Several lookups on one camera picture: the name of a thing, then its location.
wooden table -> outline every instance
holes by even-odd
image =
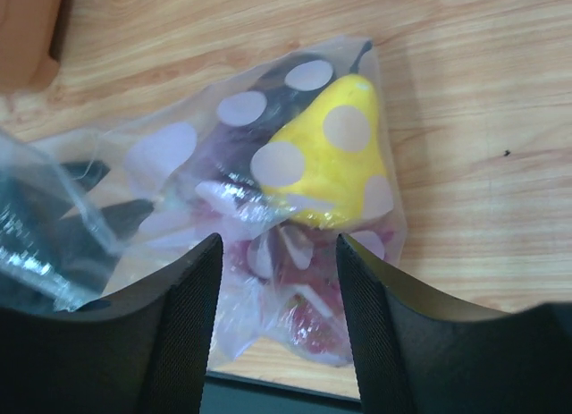
[[[61,75],[0,100],[36,139],[146,114],[341,33],[374,38],[410,234],[402,268],[508,311],[572,298],[572,0],[73,0]],[[357,396],[261,341],[226,371]]]

black object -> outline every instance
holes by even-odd
[[[357,73],[362,56],[372,48],[367,41],[349,72]],[[297,90],[286,83],[290,71],[304,63],[323,61],[332,66],[332,77],[321,87],[312,90]],[[293,53],[265,72],[249,89],[261,92],[266,97],[266,108],[258,119],[249,125],[236,128],[220,126],[225,129],[224,138],[231,143],[240,144],[240,156],[227,156],[230,159],[219,165],[230,182],[239,182],[258,187],[250,172],[252,156],[278,132],[286,123],[291,122],[304,112],[314,100],[338,79],[333,64],[323,56],[310,53]]]
[[[572,304],[505,315],[337,247],[365,414],[572,412]]]
[[[206,375],[200,414],[357,414],[359,401],[215,372]]]
[[[197,413],[222,253],[213,235],[74,313],[0,308],[2,412]]]
[[[67,162],[63,163],[61,167],[82,190],[87,192],[95,188],[109,173],[109,167],[103,161]],[[10,173],[2,174],[3,189],[16,190],[17,194],[25,199],[27,207],[36,213],[41,213],[41,210],[49,210],[49,214],[41,213],[43,219],[41,221],[60,218],[72,209],[71,200],[67,196],[61,198],[56,193],[61,189],[62,181],[59,179],[59,174],[55,172],[53,165],[12,165],[8,167],[8,170]],[[47,193],[26,182],[29,179],[36,182],[41,181],[42,186],[55,186],[56,189]]]
[[[135,199],[100,210],[109,228],[121,241],[135,235],[141,222],[152,212],[153,203],[145,199]],[[66,280],[101,293],[121,259],[120,254],[105,251],[86,228],[80,215],[61,219],[46,228],[46,232],[51,233],[57,243],[60,274]]]

clear plastic bag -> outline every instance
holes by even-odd
[[[0,150],[0,304],[46,312],[97,299],[124,249],[84,195],[97,175],[3,132]]]
[[[351,362],[335,240],[351,233],[396,264],[406,233],[370,40],[293,52],[108,128],[36,146],[60,162],[108,165],[89,193],[98,207],[153,203],[131,243],[139,253],[176,258],[222,235],[210,368],[263,335],[309,359]],[[158,269],[124,256],[130,262],[109,291]]]

polka dot fabric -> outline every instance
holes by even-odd
[[[125,186],[155,201],[149,246],[223,237],[211,368],[259,336],[351,362],[336,239],[397,265],[406,230],[379,79],[369,40],[292,52],[147,118],[122,160]]]

